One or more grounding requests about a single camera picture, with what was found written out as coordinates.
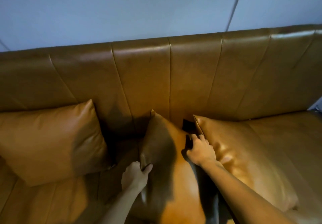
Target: forearm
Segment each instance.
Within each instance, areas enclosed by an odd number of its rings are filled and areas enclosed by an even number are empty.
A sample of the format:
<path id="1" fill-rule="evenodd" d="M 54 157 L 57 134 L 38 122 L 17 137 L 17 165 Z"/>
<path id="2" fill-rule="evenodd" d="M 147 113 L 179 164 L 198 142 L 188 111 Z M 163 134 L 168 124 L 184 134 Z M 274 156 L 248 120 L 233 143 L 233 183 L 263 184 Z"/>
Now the forearm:
<path id="1" fill-rule="evenodd" d="M 241 224 L 291 224 L 285 215 L 268 201 L 230 174 L 216 160 L 201 165 L 210 176 Z"/>
<path id="2" fill-rule="evenodd" d="M 134 188 L 122 191 L 99 224 L 124 224 L 127 214 L 138 194 L 139 191 Z"/>

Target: brown leather pillow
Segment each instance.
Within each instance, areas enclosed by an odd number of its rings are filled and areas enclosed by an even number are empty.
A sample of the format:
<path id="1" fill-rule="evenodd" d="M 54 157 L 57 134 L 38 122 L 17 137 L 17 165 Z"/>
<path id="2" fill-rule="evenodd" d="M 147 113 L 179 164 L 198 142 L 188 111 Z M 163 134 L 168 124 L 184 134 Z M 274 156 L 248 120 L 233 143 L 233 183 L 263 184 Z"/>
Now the brown leather pillow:
<path id="1" fill-rule="evenodd" d="M 284 212 L 298 204 L 291 183 L 269 159 L 260 137 L 249 125 L 194 117 L 199 133 L 213 146 L 217 160 L 231 174 Z"/>
<path id="2" fill-rule="evenodd" d="M 111 167 L 92 100 L 0 113 L 0 155 L 29 186 Z"/>
<path id="3" fill-rule="evenodd" d="M 153 164 L 131 214 L 152 223 L 204 224 L 216 218 L 216 187 L 186 158 L 187 133 L 155 113 L 140 145 L 142 169 Z"/>

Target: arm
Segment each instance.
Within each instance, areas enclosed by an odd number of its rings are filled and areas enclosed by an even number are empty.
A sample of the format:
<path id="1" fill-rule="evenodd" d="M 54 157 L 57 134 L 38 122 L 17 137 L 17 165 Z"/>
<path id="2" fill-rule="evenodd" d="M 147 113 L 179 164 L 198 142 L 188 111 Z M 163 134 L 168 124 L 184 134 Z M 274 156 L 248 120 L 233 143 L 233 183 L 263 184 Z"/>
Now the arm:
<path id="1" fill-rule="evenodd" d="M 147 184 L 147 177 L 152 170 L 152 164 L 144 171 L 140 169 L 138 161 L 132 162 L 122 175 L 122 192 L 108 209 L 99 224 L 124 224 L 127 214 L 136 197 Z"/>
<path id="2" fill-rule="evenodd" d="M 203 135 L 192 134 L 193 148 L 187 151 L 189 159 L 199 165 L 212 179 L 241 224 L 292 224 L 280 210 L 230 174 L 216 160 L 213 147 Z"/>

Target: brown leather sofa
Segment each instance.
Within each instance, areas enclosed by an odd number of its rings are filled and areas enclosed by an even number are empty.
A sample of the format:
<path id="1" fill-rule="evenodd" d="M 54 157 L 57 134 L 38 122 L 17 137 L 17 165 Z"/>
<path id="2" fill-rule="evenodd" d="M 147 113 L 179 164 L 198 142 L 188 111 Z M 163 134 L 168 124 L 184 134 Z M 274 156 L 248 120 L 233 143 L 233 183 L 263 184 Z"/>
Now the brown leather sofa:
<path id="1" fill-rule="evenodd" d="M 97 220 L 138 159 L 151 109 L 180 128 L 193 114 L 270 116 L 249 123 L 291 180 L 305 222 L 322 223 L 322 120 L 305 111 L 322 95 L 322 25 L 0 53 L 0 93 L 0 112 L 92 99 L 117 162 L 109 171 L 27 187 L 0 158 L 0 223 Z"/>

